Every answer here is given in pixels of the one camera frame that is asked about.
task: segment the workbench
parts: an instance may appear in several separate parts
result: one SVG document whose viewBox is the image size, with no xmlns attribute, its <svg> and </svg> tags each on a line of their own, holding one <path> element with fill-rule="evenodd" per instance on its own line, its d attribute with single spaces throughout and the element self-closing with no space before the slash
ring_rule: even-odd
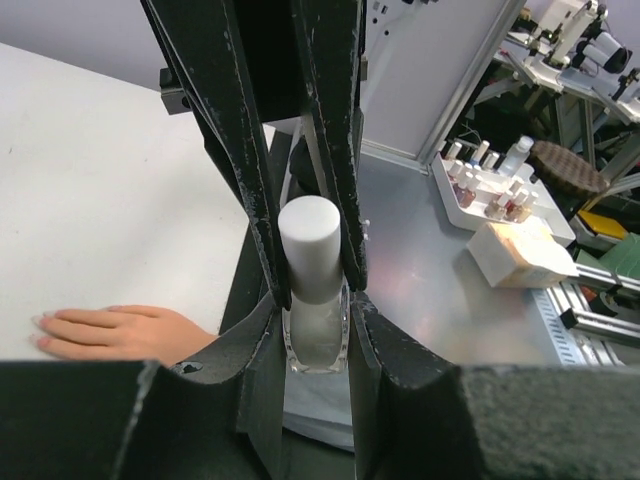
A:
<svg viewBox="0 0 640 480">
<path fill-rule="evenodd" d="M 64 307 L 159 305 L 216 331 L 247 220 L 193 117 L 11 47 L 0 62 L 0 360 L 42 359 L 29 318 Z M 466 251 L 471 232 L 449 223 L 415 162 L 365 147 L 358 182 L 367 292 L 420 343 L 465 364 L 617 364 L 602 342 L 590 361 L 560 328 L 561 309 L 584 301 L 573 287 L 491 289 Z M 348 400 L 346 375 L 290 375 L 285 426 L 348 447 Z"/>
</svg>

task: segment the finger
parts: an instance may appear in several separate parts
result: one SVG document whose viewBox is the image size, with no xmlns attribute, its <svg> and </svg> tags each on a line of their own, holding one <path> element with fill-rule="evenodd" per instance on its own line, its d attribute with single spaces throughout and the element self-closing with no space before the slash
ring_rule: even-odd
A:
<svg viewBox="0 0 640 480">
<path fill-rule="evenodd" d="M 115 328 L 126 322 L 126 317 L 116 312 L 105 310 L 58 310 L 55 313 L 45 313 L 45 317 L 55 317 L 74 323 L 95 325 L 96 327 Z"/>
<path fill-rule="evenodd" d="M 84 345 L 117 345 L 119 343 L 118 331 L 115 328 L 96 327 L 50 317 L 40 320 L 39 325 L 45 332 L 70 342 Z"/>
<path fill-rule="evenodd" d="M 121 360 L 122 355 L 112 347 L 78 345 L 58 338 L 39 337 L 34 339 L 36 346 L 59 358 L 68 360 Z"/>
<path fill-rule="evenodd" d="M 118 307 L 108 308 L 110 312 L 128 313 L 130 315 L 143 315 L 145 317 L 158 318 L 168 313 L 174 313 L 172 310 L 160 307 L 149 307 L 147 305 L 121 305 Z"/>
</svg>

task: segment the white tabletop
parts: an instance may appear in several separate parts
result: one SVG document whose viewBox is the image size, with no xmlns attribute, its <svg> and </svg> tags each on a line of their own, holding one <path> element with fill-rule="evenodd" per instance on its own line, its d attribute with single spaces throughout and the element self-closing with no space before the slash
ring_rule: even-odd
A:
<svg viewBox="0 0 640 480">
<path fill-rule="evenodd" d="M 158 305 L 217 331 L 247 220 L 193 116 L 5 45 L 0 65 L 0 359 L 43 358 L 29 319 L 65 307 Z"/>
</svg>

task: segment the hand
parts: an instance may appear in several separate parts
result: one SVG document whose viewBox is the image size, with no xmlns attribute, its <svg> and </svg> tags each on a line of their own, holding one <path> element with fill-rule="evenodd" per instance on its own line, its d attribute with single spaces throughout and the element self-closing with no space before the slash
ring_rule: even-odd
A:
<svg viewBox="0 0 640 480">
<path fill-rule="evenodd" d="M 34 321 L 48 334 L 34 336 L 36 346 L 70 360 L 156 359 L 171 366 L 218 338 L 179 313 L 157 307 L 60 310 Z"/>
</svg>

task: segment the brown cushion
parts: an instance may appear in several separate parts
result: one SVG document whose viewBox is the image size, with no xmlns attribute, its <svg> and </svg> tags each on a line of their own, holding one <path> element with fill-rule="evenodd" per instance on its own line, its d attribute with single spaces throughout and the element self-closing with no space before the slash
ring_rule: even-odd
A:
<svg viewBox="0 0 640 480">
<path fill-rule="evenodd" d="M 555 143 L 536 142 L 529 162 L 544 183 L 574 197 L 586 200 L 609 188 L 607 181 L 587 161 Z"/>
</svg>

